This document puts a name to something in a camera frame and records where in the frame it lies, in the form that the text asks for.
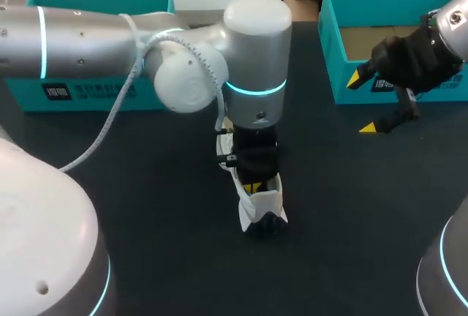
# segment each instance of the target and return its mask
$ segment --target shoe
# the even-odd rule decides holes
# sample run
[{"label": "shoe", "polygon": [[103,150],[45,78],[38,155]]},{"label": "shoe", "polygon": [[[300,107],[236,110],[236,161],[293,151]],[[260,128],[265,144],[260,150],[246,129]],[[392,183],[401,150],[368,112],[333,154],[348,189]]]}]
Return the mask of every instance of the shoe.
[{"label": "shoe", "polygon": [[[218,155],[231,154],[233,149],[233,134],[218,135],[216,152]],[[239,196],[239,219],[243,232],[267,231],[277,233],[287,224],[287,217],[283,209],[283,187],[279,174],[266,182],[262,192],[249,194],[238,178],[235,168],[227,168],[220,164],[223,170],[229,171]]]}]

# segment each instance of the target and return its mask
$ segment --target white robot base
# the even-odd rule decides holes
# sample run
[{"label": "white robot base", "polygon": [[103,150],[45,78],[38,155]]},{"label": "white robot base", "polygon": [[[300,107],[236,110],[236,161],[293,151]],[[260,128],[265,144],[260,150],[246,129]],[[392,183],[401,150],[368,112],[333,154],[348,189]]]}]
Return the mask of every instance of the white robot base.
[{"label": "white robot base", "polygon": [[114,316],[96,212],[69,176],[0,139],[0,315]]}]

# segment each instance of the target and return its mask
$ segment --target open cardboard box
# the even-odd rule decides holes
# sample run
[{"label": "open cardboard box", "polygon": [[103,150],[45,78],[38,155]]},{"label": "open cardboard box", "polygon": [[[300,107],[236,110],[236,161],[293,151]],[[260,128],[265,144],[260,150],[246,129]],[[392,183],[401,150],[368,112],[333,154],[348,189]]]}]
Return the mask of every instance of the open cardboard box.
[{"label": "open cardboard box", "polygon": [[339,29],[348,60],[369,60],[372,48],[388,37],[405,37],[417,26],[343,27]]},{"label": "open cardboard box", "polygon": [[[323,0],[319,35],[336,104],[397,102],[393,86],[378,75],[358,90],[346,85],[356,68],[386,37],[404,37],[421,16],[450,0]],[[468,100],[468,68],[418,98],[418,101]]]}]

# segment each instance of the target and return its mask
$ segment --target teal box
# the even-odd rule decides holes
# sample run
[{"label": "teal box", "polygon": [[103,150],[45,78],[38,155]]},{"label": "teal box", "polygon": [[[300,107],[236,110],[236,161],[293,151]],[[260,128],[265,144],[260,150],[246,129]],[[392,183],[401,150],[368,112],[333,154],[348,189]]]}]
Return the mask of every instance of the teal box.
[{"label": "teal box", "polygon": [[[28,0],[27,6],[59,7],[107,14],[129,15],[165,11],[174,13],[173,0]],[[54,112],[82,110],[110,110],[126,76],[106,78],[9,78],[7,85],[21,109],[25,112]],[[70,97],[49,100],[46,89]],[[121,110],[165,110],[146,78],[135,80]]]},{"label": "teal box", "polygon": [[[397,102],[393,87],[378,76],[358,90],[346,88],[365,60],[348,60],[340,29],[354,27],[417,26],[420,17],[450,0],[323,0],[319,35],[336,104]],[[424,102],[468,100],[468,67],[440,88],[421,94]]]}]

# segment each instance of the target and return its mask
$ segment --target cardboard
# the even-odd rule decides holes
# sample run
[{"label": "cardboard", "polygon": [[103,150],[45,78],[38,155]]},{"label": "cardboard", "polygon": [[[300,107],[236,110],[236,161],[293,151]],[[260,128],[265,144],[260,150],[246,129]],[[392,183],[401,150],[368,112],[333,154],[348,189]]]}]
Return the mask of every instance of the cardboard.
[{"label": "cardboard", "polygon": [[348,60],[368,60],[372,48],[387,37],[405,37],[417,26],[342,27],[339,29]]}]

